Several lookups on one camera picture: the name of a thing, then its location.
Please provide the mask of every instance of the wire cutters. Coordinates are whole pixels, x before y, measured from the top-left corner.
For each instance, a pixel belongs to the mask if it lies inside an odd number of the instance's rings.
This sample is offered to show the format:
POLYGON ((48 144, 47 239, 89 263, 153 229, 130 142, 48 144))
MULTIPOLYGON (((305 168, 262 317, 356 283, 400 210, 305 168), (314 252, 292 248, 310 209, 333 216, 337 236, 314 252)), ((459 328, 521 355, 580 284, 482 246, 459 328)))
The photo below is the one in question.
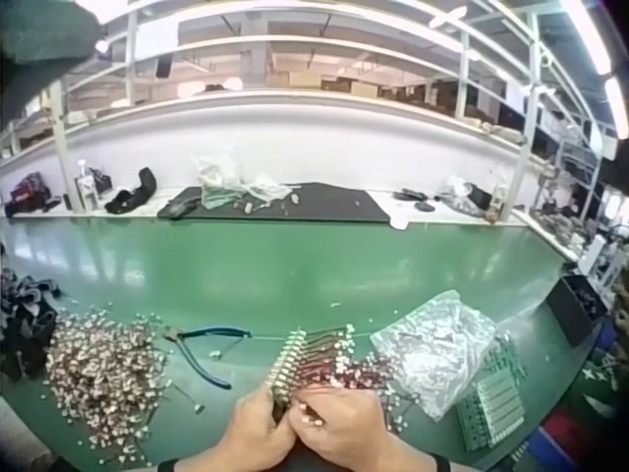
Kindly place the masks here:
POLYGON ((186 345, 186 339, 191 337, 206 336, 209 334, 230 337, 252 337, 251 331, 230 326, 208 326, 200 329, 192 329, 190 331, 182 331, 171 327, 166 330, 164 337, 177 344, 177 347, 179 347, 179 350, 184 355, 186 361, 188 361, 188 364, 190 364, 197 374, 199 374, 205 381, 210 382, 219 388, 223 388, 224 390, 230 390, 232 385, 206 372, 205 369, 200 366, 192 351, 186 345))

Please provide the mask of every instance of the pliers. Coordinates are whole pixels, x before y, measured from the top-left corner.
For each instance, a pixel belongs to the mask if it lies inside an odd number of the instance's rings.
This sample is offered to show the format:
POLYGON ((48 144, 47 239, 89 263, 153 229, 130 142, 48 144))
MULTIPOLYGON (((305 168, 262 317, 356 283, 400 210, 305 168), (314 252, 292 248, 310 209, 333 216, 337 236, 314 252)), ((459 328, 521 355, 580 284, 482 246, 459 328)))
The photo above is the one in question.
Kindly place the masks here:
POLYGON ((229 326, 208 326, 200 329, 192 329, 190 331, 182 331, 171 327, 166 330, 164 337, 177 344, 177 347, 179 347, 179 350, 184 355, 184 358, 186 358, 186 361, 188 361, 188 364, 190 364, 197 374, 199 374, 205 381, 210 382, 219 388, 223 388, 224 390, 230 390, 232 387, 230 383, 216 378, 200 366, 199 362, 195 359, 195 356, 184 342, 185 339, 206 336, 208 334, 230 337, 252 337, 251 331, 229 326))

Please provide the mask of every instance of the white wall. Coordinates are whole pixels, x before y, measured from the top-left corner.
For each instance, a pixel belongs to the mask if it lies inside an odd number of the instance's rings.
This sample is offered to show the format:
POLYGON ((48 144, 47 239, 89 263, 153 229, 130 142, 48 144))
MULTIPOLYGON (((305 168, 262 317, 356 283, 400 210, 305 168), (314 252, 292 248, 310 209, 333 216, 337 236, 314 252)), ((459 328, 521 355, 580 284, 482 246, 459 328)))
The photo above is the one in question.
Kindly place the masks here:
MULTIPOLYGON (((193 156, 230 154, 246 176, 264 172, 286 183, 430 194, 456 174, 491 191, 500 178, 508 184, 517 158, 490 141, 417 119, 312 104, 205 108, 102 124, 69 136, 68 147, 72 158, 102 168, 124 187, 137 186, 145 166, 160 187, 196 185, 193 156)), ((35 169, 53 194, 65 192, 52 152, 0 169, 3 196, 35 169)), ((530 170, 518 203, 530 204, 536 191, 530 170)))

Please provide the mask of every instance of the plastic bag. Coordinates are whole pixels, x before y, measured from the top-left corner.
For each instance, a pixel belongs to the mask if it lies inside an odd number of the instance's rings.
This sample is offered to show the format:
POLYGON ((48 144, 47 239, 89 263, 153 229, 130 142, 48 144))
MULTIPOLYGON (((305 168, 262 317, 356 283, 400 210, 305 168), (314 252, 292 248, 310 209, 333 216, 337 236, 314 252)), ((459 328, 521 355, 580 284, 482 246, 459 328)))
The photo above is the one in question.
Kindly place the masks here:
POLYGON ((236 161, 231 157, 195 157, 199 169, 200 202, 213 209, 240 199, 246 193, 236 161))
POLYGON ((449 290, 374 333, 372 342, 391 359, 396 381, 439 421, 483 364, 495 331, 492 320, 449 290))
POLYGON ((485 213, 469 199, 473 187, 461 177, 452 175, 441 185, 437 195, 452 209, 482 218, 485 213))
POLYGON ((247 185, 247 191, 257 199, 269 203, 273 200, 284 200, 293 189, 278 184, 265 174, 259 174, 254 182, 247 185))
POLYGON ((283 200, 292 192, 265 174, 257 175, 251 183, 244 182, 236 160, 229 156, 196 157, 195 163, 199 169, 201 204, 207 209, 238 200, 246 193, 270 203, 283 200))

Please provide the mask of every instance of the green workbench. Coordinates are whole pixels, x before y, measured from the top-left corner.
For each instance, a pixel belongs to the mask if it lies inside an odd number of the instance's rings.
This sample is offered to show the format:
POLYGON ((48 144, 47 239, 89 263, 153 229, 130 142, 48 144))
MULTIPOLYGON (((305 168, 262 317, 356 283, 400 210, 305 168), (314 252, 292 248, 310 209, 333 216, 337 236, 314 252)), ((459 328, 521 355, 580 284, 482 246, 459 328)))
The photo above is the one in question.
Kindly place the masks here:
MULTIPOLYGON (((562 259, 524 227, 411 224, 401 232, 369 224, 99 218, 2 224, 14 268, 56 279, 82 307, 113 302, 112 316, 121 321, 155 313, 181 328, 228 324, 253 331, 254 339, 221 361, 211 360, 209 352, 230 339, 190 342, 203 366, 231 382, 232 391, 205 383, 178 353, 172 356, 167 377, 206 409, 195 415, 189 400, 168 391, 151 422, 153 435, 143 444, 153 463, 216 443, 235 400, 262 381, 283 338, 297 326, 353 324, 359 349, 367 352, 372 332, 454 288, 465 303, 509 329, 529 372, 520 387, 526 424, 495 449, 467 453, 454 409, 435 424, 414 408, 403 436, 417 448, 482 469, 533 430, 594 343, 593 335, 579 348, 568 345, 543 302, 562 259)), ((86 428, 67 425, 50 395, 40 399, 46 389, 21 382, 5 385, 4 394, 54 451, 81 470, 106 469, 97 465, 98 451, 78 446, 86 428)), ((328 470, 312 457, 296 455, 285 470, 328 470)))

